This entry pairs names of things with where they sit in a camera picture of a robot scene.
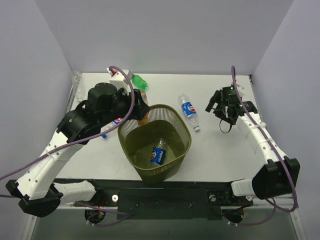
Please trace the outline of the orange drink bottle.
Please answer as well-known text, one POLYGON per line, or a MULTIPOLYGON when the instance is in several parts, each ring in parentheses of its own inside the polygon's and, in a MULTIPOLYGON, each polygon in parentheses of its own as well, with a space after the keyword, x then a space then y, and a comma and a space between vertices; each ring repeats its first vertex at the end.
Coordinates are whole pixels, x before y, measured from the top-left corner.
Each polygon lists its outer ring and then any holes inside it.
POLYGON ((140 126, 146 125, 149 123, 149 110, 148 110, 148 99, 147 99, 147 93, 145 90, 140 90, 141 98, 144 102, 143 108, 142 108, 142 113, 143 113, 143 118, 141 120, 138 120, 138 124, 140 126))

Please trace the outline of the Pepsi bottle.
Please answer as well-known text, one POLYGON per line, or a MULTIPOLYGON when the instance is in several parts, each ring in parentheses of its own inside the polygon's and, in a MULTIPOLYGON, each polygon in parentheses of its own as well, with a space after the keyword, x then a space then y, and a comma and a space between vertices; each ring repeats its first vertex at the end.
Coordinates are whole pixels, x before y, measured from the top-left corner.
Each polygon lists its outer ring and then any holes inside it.
MULTIPOLYGON (((116 118, 115 120, 111 121, 107 125, 103 126, 101 128, 101 132, 105 132, 114 126, 117 126, 119 124, 119 122, 121 122, 121 120, 122 120, 122 118, 116 118)), ((106 139, 112 138, 116 134, 117 134, 117 131, 112 130, 112 131, 109 131, 108 133, 103 134, 101 137, 106 140, 106 139)))
POLYGON ((184 118, 188 122, 188 124, 192 127, 195 133, 199 133, 201 131, 199 125, 198 114, 190 102, 189 98, 185 94, 181 94, 178 96, 178 103, 181 106, 182 113, 184 118))
POLYGON ((166 141, 160 138, 156 146, 152 149, 152 154, 150 158, 150 167, 156 168, 164 164, 167 153, 166 141))

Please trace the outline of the green plastic bottle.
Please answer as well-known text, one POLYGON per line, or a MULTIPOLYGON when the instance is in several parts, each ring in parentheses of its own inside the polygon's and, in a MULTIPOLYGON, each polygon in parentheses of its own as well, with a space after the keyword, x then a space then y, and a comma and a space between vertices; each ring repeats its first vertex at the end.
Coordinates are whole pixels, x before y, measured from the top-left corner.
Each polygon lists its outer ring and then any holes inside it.
POLYGON ((145 91, 148 88, 148 83, 140 75, 129 72, 128 77, 132 84, 139 90, 145 91))

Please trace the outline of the clear unlabelled plastic bottle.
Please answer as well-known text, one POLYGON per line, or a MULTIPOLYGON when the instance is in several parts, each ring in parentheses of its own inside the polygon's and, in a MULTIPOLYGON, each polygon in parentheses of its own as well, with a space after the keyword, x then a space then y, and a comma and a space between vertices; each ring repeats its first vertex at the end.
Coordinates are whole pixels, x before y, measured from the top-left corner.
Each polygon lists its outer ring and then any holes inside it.
POLYGON ((80 103, 83 100, 83 87, 81 85, 82 83, 82 73, 74 70, 72 72, 72 89, 74 93, 74 97, 78 103, 80 103))

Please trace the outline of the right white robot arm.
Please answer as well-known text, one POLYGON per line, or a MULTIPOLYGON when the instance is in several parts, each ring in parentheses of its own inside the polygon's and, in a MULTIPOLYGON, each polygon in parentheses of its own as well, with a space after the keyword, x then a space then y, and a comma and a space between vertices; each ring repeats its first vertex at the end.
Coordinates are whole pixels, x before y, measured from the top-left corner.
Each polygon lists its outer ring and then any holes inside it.
POLYGON ((234 205, 242 196, 263 200, 291 194, 298 180, 300 163, 276 145, 256 106, 251 101, 242 101, 236 90, 233 85, 216 90, 205 110, 243 133, 260 169, 251 179, 233 181, 223 192, 224 201, 234 205))

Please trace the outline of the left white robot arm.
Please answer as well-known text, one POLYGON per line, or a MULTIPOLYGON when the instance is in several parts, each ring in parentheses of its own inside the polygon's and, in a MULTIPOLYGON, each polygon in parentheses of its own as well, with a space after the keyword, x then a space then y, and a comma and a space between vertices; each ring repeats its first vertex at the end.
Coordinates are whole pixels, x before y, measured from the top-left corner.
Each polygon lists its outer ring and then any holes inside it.
POLYGON ((19 179, 5 185, 11 196, 19 198, 21 210, 46 217, 59 205, 84 201, 92 206, 103 200, 103 188, 93 179, 76 183, 57 183, 59 172, 71 157, 113 120, 142 120, 149 111, 146 93, 134 89, 126 94, 110 83, 98 83, 88 91, 87 99, 67 112, 57 126, 41 160, 19 179))

